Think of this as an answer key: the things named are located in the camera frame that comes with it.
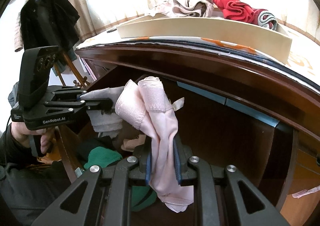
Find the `person's left hand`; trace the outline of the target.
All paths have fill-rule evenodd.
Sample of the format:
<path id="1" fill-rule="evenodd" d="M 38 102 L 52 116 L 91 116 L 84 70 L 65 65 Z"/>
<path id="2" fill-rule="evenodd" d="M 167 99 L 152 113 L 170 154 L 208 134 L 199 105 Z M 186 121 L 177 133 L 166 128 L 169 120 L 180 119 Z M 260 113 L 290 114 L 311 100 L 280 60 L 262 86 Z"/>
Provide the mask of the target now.
<path id="1" fill-rule="evenodd" d="M 48 149 L 51 146 L 52 140 L 54 138 L 55 128 L 46 128 L 39 130 L 29 130 L 25 123 L 22 122 L 12 122 L 11 123 L 11 134 L 13 138 L 18 141 L 20 145 L 23 147 L 30 147 L 30 139 L 29 136 L 41 136 L 40 144 L 41 144 L 41 153 L 46 154 Z"/>

